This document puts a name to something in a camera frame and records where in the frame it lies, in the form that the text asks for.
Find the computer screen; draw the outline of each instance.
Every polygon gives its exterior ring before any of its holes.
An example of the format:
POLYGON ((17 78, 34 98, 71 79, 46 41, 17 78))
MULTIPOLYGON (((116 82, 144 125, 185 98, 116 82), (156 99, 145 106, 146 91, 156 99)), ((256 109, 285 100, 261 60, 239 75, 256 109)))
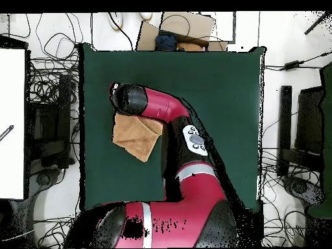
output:
POLYGON ((23 200, 25 50, 0 49, 0 198, 23 200))

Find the brown towel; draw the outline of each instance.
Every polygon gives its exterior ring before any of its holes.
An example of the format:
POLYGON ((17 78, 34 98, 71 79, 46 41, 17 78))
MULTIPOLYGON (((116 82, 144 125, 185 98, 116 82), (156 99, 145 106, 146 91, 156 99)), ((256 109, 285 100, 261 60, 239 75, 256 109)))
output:
POLYGON ((163 125, 158 121, 116 113, 113 143, 146 162, 162 131, 163 125))
POLYGON ((203 48, 199 45, 193 43, 179 43, 177 45, 178 49, 184 49, 184 51, 203 51, 203 48))

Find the dark green surface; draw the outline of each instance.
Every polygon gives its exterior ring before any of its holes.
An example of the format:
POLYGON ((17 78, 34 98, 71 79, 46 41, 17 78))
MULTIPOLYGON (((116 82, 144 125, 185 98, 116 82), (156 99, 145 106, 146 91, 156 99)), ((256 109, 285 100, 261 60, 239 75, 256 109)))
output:
POLYGON ((112 140, 111 82, 141 84, 191 103, 238 195, 256 207, 260 57, 252 53, 94 52, 84 45, 85 209, 163 200, 160 138, 146 163, 112 140))
POLYGON ((332 63, 321 69, 320 78, 326 92, 322 102, 324 172, 323 175, 320 175, 326 199, 323 204, 310 207, 308 213, 316 218, 332 219, 332 63))

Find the cardboard box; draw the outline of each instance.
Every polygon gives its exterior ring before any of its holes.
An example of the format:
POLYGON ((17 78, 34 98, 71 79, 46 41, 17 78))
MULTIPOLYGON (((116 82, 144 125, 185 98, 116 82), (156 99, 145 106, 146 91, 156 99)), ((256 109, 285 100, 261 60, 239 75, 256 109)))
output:
POLYGON ((178 43, 194 43, 206 47, 208 51, 226 51, 228 42, 209 41, 214 25, 215 20, 209 16, 190 12, 164 12, 159 29, 142 21, 136 50, 154 51, 155 39, 161 29, 177 34, 178 43))

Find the red robot arm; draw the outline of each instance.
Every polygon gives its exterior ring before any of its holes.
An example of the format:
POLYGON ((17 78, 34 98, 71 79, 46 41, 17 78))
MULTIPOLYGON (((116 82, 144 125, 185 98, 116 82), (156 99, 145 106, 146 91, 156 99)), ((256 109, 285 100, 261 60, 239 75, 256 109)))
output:
POLYGON ((230 206, 186 107, 172 95, 116 82, 110 87, 110 100, 121 114, 164 123, 161 161, 166 199, 113 209, 98 225, 92 247, 236 247, 230 206))

